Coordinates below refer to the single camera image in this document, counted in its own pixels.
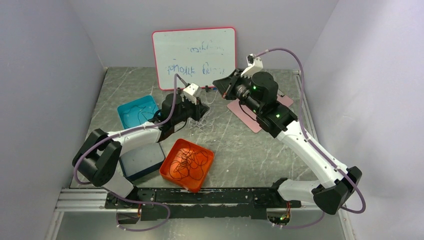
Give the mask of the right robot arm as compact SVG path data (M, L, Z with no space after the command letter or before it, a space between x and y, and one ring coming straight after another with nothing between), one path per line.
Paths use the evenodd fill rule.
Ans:
M255 114L259 126L273 138L288 146L316 175L316 181L285 179L270 193L270 202L282 207L288 201L314 203L323 212L334 215L357 191L361 170L347 167L333 158L302 127L298 116L278 101L279 85L265 71L251 77L235 69L229 76L214 80L225 100L238 100Z

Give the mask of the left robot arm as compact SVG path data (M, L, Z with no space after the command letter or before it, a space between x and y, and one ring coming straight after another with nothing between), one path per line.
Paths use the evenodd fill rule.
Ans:
M199 97L191 102L187 97L170 93L147 122L122 131L93 130L76 153L72 166L74 179L81 173L89 184L118 196L126 208L139 200L139 189L116 171L121 156L139 147L159 143L175 133L175 127L188 119L199 121L208 111Z

